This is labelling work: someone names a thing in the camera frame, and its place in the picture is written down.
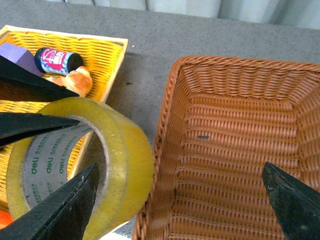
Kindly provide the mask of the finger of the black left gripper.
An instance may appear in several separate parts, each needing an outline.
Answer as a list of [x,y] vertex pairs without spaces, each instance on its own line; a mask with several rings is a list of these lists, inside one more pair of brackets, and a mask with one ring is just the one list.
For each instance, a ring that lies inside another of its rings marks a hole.
[[16,102],[54,102],[79,95],[0,57],[0,99]]
[[40,113],[1,112],[0,146],[4,147],[33,136],[74,127],[79,123],[75,119]]

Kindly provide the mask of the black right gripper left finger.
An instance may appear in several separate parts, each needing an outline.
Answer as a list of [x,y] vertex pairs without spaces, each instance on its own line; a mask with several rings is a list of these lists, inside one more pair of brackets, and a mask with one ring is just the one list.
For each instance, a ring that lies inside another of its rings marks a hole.
[[81,240],[92,215],[99,168],[91,164],[0,231],[2,240]]

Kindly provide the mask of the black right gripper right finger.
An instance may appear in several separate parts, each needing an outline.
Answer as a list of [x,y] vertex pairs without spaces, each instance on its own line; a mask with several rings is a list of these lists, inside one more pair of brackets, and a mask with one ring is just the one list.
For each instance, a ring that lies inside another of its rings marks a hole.
[[320,193],[266,162],[262,180],[270,205],[287,240],[320,238]]

